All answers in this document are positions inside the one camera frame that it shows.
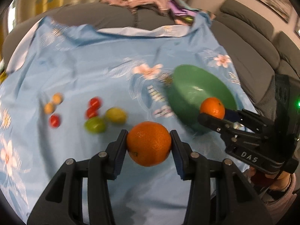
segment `light blue tablecloth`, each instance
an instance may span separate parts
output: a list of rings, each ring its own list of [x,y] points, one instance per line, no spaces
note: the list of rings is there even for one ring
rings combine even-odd
[[[20,65],[24,53],[15,51],[9,67],[19,65],[15,68],[19,69],[0,87],[0,187],[24,221],[66,159],[89,159],[116,140],[122,128],[129,131],[143,121],[177,130],[182,141],[207,158],[228,158],[218,133],[200,136],[186,131],[160,91],[176,66],[192,64],[216,75],[230,89],[239,109],[255,111],[209,25],[202,13],[192,28],[174,25],[154,31],[116,28],[98,32],[89,25],[59,25],[49,17],[39,22],[26,59]],[[55,111],[61,125],[52,129],[43,111],[57,92],[64,96]],[[128,113],[127,123],[109,125],[103,134],[89,134],[83,128],[85,110],[95,96],[103,100],[102,114],[121,107]],[[247,169],[244,163],[234,162],[241,171]],[[121,174],[109,182],[116,222],[181,225],[189,188],[190,182],[177,175],[172,155],[150,168],[126,155]]]

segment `green lime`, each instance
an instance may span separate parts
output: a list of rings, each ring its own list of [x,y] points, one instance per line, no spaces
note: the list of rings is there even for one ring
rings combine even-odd
[[[106,130],[105,121],[100,117],[90,118],[85,122],[84,127],[93,134],[102,133]]]
[[[126,112],[119,107],[112,107],[108,109],[105,113],[107,120],[115,124],[124,124],[127,120]]]

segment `green bowl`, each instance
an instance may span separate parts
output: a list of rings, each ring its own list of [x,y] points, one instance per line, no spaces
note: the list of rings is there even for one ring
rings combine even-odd
[[[226,85],[216,76],[193,65],[175,68],[173,81],[167,88],[170,107],[181,122],[194,131],[206,133],[207,128],[197,121],[202,102],[209,97],[221,100],[228,109],[236,110],[236,102]]]

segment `metal screw head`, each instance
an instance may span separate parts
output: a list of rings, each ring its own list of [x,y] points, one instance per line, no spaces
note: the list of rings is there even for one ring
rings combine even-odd
[[[224,163],[225,163],[226,165],[230,166],[230,165],[232,165],[232,160],[230,160],[230,159],[225,159],[225,160],[224,160]]]
[[[71,164],[73,164],[73,163],[74,163],[74,160],[73,160],[72,158],[66,160],[66,164],[67,164],[67,165],[71,165]]]
[[[198,158],[198,157],[200,156],[200,154],[197,153],[197,152],[192,152],[192,153],[190,154],[190,156],[193,157],[193,158]]]
[[[103,158],[103,157],[107,156],[107,153],[105,151],[101,151],[101,152],[98,153],[98,156]]]

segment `mandarin orange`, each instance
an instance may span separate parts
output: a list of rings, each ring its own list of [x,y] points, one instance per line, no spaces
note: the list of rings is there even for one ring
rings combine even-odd
[[[225,107],[218,98],[209,97],[202,102],[200,113],[207,113],[215,118],[223,119],[225,116]]]
[[[168,130],[155,122],[142,122],[127,135],[129,156],[137,164],[151,167],[162,163],[170,154],[171,136]]]

